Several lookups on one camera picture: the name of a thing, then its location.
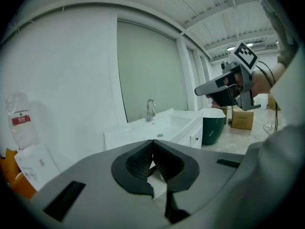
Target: faucet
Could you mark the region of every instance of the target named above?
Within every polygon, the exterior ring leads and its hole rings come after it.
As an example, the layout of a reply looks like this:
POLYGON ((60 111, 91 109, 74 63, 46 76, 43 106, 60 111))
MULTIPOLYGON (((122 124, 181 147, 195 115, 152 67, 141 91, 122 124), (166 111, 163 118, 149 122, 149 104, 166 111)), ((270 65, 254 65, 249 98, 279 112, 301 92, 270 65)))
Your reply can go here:
POLYGON ((153 117, 155 117, 156 114, 154 113, 153 108, 152 108, 152 113, 149 111, 149 102, 152 102, 154 106, 156 106, 156 103, 154 102, 153 99, 148 99, 147 101, 147 121, 152 121, 153 117))

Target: ceiling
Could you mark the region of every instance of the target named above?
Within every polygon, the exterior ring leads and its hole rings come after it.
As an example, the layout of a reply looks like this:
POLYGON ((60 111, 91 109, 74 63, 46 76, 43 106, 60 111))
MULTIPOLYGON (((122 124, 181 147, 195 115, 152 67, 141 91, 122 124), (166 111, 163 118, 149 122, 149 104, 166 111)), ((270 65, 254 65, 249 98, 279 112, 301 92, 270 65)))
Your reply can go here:
MULTIPOLYGON (((59 0, 27 0, 15 22, 42 6, 59 0)), ((145 5, 185 28, 181 34, 195 37, 211 59, 225 57, 237 41, 264 42, 265 49, 276 49, 277 37, 259 0, 128 0, 145 5)))

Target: cabinet door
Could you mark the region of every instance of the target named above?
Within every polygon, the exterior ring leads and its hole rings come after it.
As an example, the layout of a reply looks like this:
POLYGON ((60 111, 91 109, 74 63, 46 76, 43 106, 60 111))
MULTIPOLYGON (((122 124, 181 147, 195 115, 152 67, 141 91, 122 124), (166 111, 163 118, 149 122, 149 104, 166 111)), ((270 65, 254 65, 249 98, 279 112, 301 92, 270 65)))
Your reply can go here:
POLYGON ((198 131, 195 132, 194 135, 191 136, 191 147, 194 147, 195 145, 198 145, 198 143, 201 144, 202 141, 202 129, 203 127, 201 126, 198 131))
POLYGON ((187 146, 187 147, 190 147, 191 146, 191 139, 190 137, 188 137, 183 143, 182 143, 183 146, 187 146))
POLYGON ((193 148, 201 149, 201 143, 197 143, 193 148))

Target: green container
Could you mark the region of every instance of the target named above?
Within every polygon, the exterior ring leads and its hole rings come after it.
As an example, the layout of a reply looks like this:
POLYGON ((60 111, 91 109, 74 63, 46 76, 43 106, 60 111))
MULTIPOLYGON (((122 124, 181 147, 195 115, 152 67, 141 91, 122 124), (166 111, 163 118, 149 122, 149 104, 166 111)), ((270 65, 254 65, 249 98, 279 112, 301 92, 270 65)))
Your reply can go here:
POLYGON ((215 144, 224 129, 225 114, 221 109, 201 109, 203 112, 202 144, 215 144))

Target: person's hand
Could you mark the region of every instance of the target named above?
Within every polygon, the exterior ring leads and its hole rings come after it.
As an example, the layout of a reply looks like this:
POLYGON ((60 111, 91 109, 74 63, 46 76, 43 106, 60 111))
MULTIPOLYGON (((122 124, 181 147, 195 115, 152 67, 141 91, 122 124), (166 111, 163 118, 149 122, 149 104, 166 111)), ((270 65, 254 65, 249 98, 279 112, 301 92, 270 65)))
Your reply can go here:
MULTIPOLYGON (((252 95, 253 97, 256 97, 258 94, 262 94, 262 93, 269 93, 270 91, 270 84, 268 82, 268 80, 266 79, 266 77, 264 76, 264 74, 261 71, 253 71, 253 81, 252 81, 252 95)), ((236 80, 236 84, 239 87, 243 87, 244 82, 243 82, 243 77, 241 73, 235 73, 234 74, 235 80, 236 80)), ((224 79, 224 84, 228 85, 228 79, 225 78, 224 79)), ((235 91, 236 95, 235 97, 237 97, 239 95, 238 91, 235 91)))

